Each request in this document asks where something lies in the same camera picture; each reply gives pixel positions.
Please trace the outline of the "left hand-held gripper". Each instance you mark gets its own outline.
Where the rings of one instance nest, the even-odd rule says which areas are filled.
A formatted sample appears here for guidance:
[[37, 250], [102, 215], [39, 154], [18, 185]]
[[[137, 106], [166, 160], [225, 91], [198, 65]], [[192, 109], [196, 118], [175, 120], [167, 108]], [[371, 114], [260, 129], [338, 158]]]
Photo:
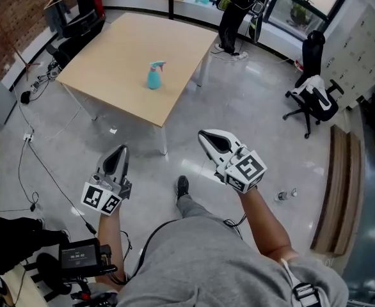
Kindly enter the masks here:
[[[81, 203], [110, 216], [131, 195], [132, 184], [126, 178], [129, 168], [129, 149], [118, 145], [104, 153], [97, 162], [97, 172], [84, 184]], [[114, 175], [114, 181], [108, 175]]]

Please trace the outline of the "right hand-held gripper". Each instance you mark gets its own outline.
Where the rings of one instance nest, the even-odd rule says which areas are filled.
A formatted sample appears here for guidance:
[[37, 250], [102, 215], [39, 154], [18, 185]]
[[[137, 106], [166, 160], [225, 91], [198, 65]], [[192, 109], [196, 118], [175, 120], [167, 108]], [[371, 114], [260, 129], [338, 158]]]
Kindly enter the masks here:
[[210, 160], [216, 164], [215, 176], [239, 193], [254, 188], [267, 171], [255, 150], [250, 150], [231, 133], [219, 129], [200, 130], [198, 140]]

